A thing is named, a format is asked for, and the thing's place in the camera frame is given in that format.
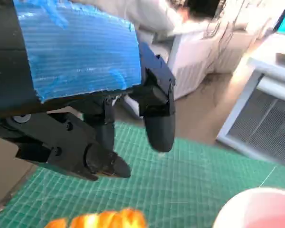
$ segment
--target screw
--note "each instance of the screw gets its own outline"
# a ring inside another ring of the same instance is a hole
[[[56,157],[59,157],[62,154],[62,149],[60,147],[53,147],[52,152]]]
[[[73,130],[73,125],[72,125],[71,122],[66,122],[66,123],[65,123],[65,126],[66,126],[66,130],[67,130],[67,131]]]

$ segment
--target green cutting mat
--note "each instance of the green cutting mat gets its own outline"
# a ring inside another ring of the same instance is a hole
[[[140,209],[151,228],[210,228],[221,207],[254,187],[285,188],[285,168],[176,139],[154,152],[145,130],[116,124],[116,151],[132,167],[129,179],[90,182],[39,168],[0,213],[0,228],[42,228],[59,217]]]

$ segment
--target orange object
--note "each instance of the orange object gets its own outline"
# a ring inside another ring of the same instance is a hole
[[[70,228],[146,228],[144,215],[126,208],[119,212],[104,211],[100,214],[85,214],[75,217]],[[45,228],[67,228],[65,218],[51,221]]]
[[[65,227],[67,227],[67,220],[65,218],[61,218],[49,222],[44,228],[65,228]]]

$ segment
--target tan floor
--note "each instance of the tan floor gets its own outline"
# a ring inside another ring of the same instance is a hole
[[[176,136],[214,144],[216,136],[248,80],[251,69],[246,59],[232,75],[212,74],[190,95],[176,101]],[[143,125],[116,105],[116,119]],[[17,147],[0,139],[0,200],[30,169],[31,165],[14,158]]]

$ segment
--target robotic arm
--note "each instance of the robotic arm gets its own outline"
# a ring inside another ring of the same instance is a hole
[[[171,150],[175,79],[146,44],[138,44],[140,85],[41,102],[18,19],[12,1],[0,2],[0,138],[18,146],[17,158],[92,181],[99,174],[130,177],[129,165],[113,151],[112,101],[120,94],[139,103],[150,145],[159,152]],[[47,113],[66,106],[83,113],[83,120],[70,113]]]

